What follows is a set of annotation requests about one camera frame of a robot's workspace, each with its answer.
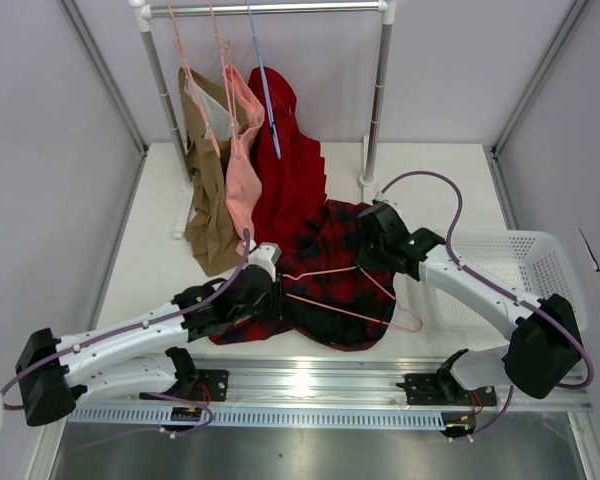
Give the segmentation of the red plaid skirt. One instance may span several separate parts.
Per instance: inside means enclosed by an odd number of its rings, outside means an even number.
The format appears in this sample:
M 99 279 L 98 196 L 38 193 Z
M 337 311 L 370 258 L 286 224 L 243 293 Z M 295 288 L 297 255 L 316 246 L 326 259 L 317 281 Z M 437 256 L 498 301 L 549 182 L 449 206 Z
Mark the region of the red plaid skirt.
M 264 341 L 296 331 L 340 351 L 365 351 L 386 333 L 395 309 L 394 272 L 357 267 L 358 215 L 369 206 L 328 200 L 305 218 L 291 250 L 276 263 L 283 275 L 279 320 L 248 318 L 213 336 L 216 345 Z

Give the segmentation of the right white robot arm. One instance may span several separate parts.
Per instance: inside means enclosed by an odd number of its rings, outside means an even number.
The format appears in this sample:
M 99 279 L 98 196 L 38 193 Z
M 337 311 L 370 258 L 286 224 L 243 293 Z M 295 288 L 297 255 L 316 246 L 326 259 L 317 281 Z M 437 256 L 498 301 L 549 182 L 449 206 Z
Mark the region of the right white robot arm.
M 409 231 L 398 212 L 377 202 L 358 216 L 362 245 L 360 267 L 387 268 L 435 287 L 488 321 L 507 340 L 504 347 L 462 349 L 437 370 L 438 395 L 459 403 L 472 390 L 515 386 L 544 399 L 583 359 L 571 303 L 558 294 L 543 299 L 514 288 L 461 261 L 449 241 L 420 228 Z

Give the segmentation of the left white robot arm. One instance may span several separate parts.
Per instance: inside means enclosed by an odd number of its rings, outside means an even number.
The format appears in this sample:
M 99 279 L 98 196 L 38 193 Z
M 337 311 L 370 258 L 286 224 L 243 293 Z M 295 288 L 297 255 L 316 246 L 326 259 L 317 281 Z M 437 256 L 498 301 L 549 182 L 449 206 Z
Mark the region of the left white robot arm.
M 242 320 L 274 312 L 281 280 L 274 271 L 249 265 L 227 280 L 189 287 L 116 328 L 62 338 L 49 328 L 34 332 L 15 367 L 26 424 L 44 426 L 68 416 L 87 393 L 86 378 L 106 367 L 220 335 Z

